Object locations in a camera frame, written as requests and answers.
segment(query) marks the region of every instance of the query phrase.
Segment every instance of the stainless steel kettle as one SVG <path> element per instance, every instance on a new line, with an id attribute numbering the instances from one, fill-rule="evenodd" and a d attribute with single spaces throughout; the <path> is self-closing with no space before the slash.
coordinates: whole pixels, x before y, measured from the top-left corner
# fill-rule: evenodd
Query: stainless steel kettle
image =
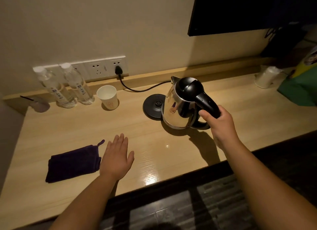
<path id="1" fill-rule="evenodd" d="M 162 107 L 163 121 L 174 129 L 210 128 L 208 123 L 198 121 L 198 112 L 204 109 L 218 118 L 220 111 L 217 104 L 204 92 L 201 82 L 192 77 L 172 76 L 172 84 Z"/>

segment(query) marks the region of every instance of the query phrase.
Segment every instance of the kettle lid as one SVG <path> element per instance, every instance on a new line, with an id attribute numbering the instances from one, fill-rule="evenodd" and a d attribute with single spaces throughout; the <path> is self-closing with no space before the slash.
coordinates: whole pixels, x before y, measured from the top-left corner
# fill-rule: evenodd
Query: kettle lid
<path id="1" fill-rule="evenodd" d="M 204 92 L 204 87 L 199 80 L 193 77 L 185 77 L 176 83 L 175 91 L 183 100 L 194 102 L 196 96 Z"/>

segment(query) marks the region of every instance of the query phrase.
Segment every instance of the forearm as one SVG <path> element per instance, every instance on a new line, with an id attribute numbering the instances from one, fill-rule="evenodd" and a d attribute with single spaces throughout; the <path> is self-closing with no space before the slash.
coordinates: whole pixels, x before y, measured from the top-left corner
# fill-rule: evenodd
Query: forearm
<path id="1" fill-rule="evenodd" d="M 275 176 L 240 141 L 228 143 L 224 152 L 261 228 L 317 228 L 316 208 Z"/>
<path id="2" fill-rule="evenodd" d="M 55 220 L 50 230 L 97 229 L 115 183 L 110 176 L 98 176 Z"/>

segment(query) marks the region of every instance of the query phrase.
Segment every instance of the dark floor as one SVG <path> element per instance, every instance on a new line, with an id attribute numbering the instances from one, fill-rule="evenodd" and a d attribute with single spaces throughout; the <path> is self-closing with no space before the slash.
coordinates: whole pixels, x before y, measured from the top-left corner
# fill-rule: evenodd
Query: dark floor
<path id="1" fill-rule="evenodd" d="M 253 152 L 317 206 L 317 131 Z M 23 228 L 48 229 L 51 221 Z M 227 162 L 109 200 L 100 229 L 258 229 Z"/>

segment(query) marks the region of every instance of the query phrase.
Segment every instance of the plastic water bottle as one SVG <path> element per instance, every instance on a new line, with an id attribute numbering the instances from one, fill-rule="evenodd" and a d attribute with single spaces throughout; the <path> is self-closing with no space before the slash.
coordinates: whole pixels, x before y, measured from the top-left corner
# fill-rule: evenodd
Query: plastic water bottle
<path id="1" fill-rule="evenodd" d="M 34 67 L 33 71 L 37 74 L 42 85 L 54 96 L 59 106 L 72 108 L 76 105 L 74 97 L 67 91 L 65 86 L 56 79 L 53 72 L 42 66 Z"/>
<path id="2" fill-rule="evenodd" d="M 69 63 L 63 63 L 60 64 L 60 66 L 63 70 L 65 79 L 69 83 L 69 86 L 75 92 L 77 100 L 84 105 L 92 104 L 95 98 L 81 74 Z"/>

